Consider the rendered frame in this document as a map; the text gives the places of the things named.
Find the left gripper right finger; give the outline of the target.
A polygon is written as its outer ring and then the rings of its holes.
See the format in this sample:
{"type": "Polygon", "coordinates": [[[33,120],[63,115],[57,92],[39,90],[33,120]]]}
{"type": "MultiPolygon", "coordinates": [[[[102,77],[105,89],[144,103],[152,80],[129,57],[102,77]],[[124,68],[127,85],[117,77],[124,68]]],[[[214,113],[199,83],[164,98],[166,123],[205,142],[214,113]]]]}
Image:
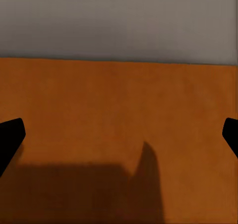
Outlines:
{"type": "Polygon", "coordinates": [[[238,158],[238,120],[226,118],[222,136],[238,158]]]}

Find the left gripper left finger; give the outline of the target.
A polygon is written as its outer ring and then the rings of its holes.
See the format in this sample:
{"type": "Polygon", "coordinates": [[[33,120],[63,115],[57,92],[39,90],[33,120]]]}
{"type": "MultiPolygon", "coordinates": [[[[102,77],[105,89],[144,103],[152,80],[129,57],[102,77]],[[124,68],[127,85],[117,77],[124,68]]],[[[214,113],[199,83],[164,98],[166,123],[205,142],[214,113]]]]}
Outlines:
{"type": "Polygon", "coordinates": [[[23,120],[0,123],[0,177],[26,136],[23,120]]]}

